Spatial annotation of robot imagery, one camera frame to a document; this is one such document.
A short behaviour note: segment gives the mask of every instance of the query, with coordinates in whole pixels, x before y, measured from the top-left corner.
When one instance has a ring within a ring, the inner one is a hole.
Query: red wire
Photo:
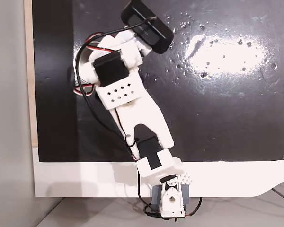
[[[114,51],[114,50],[111,50],[111,49],[106,49],[106,48],[96,47],[96,46],[91,46],[91,45],[88,45],[87,47],[90,48],[90,49],[93,49],[93,50],[101,50],[101,51],[108,51],[108,52]]]
[[[95,85],[94,84],[82,84],[82,87],[90,87],[90,86],[92,86],[92,90],[90,92],[87,92],[86,93],[87,95],[91,95],[93,93]],[[79,86],[75,87],[76,92],[78,92],[79,94],[82,94],[81,91],[78,91],[78,88],[80,87]]]

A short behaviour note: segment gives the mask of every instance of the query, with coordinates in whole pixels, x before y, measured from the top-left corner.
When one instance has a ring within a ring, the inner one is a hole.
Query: white frame
[[[31,0],[25,0],[35,194],[38,197],[137,197],[135,163],[41,163],[36,140]],[[259,196],[284,181],[284,160],[184,162],[192,176],[191,197]],[[151,187],[142,181],[141,196]]]

